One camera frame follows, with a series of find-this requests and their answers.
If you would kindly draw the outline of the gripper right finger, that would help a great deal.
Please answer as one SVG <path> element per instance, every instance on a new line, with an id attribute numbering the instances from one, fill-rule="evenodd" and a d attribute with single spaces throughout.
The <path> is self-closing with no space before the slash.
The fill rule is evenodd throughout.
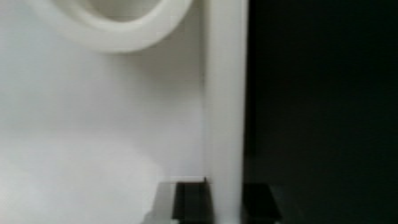
<path id="1" fill-rule="evenodd" d="M 278 210 L 269 187 L 266 184 L 248 183 L 243 185 L 243 224 L 275 224 Z"/>

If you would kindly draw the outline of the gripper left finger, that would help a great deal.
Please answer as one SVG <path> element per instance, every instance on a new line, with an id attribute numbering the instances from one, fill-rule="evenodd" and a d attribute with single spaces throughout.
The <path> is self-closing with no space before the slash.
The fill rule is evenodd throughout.
<path id="1" fill-rule="evenodd" d="M 154 224 L 213 224 L 205 180 L 161 182 L 154 197 Z"/>

